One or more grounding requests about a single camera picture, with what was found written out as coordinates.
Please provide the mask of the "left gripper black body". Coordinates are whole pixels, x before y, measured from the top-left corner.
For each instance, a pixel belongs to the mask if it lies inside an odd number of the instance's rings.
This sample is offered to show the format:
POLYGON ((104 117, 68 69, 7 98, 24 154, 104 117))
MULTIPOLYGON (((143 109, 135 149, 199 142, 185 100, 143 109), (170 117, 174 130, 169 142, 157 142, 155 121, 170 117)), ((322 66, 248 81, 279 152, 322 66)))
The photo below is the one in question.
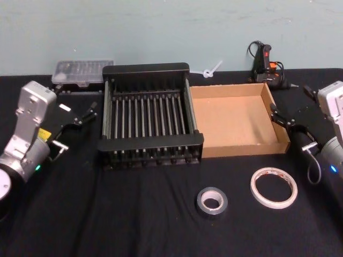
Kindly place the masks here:
POLYGON ((39 128, 39 139, 47 144, 57 140, 67 130, 81 128, 81 119, 73 110, 63 103, 56 103, 47 114, 39 128))

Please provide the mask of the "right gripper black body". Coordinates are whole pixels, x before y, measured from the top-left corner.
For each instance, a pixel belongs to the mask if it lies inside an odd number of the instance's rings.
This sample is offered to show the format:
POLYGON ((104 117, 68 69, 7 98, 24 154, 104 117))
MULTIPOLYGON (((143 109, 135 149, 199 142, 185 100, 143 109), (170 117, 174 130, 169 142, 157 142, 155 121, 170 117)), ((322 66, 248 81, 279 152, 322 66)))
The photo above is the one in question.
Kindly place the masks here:
POLYGON ((290 133, 303 133, 312 141, 317 142, 319 147, 324 147, 331 140, 331 122, 318 105, 297 111, 293 119, 295 125, 290 129, 290 133))

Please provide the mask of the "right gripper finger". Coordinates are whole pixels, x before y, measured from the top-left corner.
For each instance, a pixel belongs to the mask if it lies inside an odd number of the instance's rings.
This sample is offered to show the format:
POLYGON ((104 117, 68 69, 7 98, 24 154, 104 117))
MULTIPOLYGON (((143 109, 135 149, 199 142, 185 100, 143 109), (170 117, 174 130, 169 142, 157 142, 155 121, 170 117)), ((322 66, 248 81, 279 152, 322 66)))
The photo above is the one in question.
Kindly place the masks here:
POLYGON ((313 101, 317 101, 318 100, 318 91, 313 90, 311 87, 305 85, 303 86, 303 91, 305 93, 305 95, 307 97, 309 97, 310 99, 312 99, 313 101))
POLYGON ((280 125, 286 130, 290 130, 293 126, 295 126, 295 120, 290 119, 288 116, 283 115, 274 103, 270 104, 270 109, 271 109, 271 114, 270 114, 271 121, 280 125))

